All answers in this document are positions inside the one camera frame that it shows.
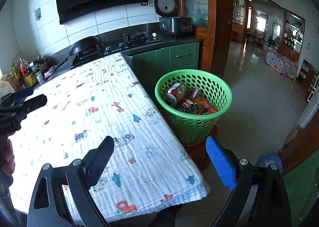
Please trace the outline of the person's left hand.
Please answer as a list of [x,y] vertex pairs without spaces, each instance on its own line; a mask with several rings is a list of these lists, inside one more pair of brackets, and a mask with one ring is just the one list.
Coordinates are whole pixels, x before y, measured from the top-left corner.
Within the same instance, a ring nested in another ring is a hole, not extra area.
[[14,133],[1,136],[1,197],[9,193],[9,186],[13,182],[12,174],[15,171],[15,156],[9,137]]

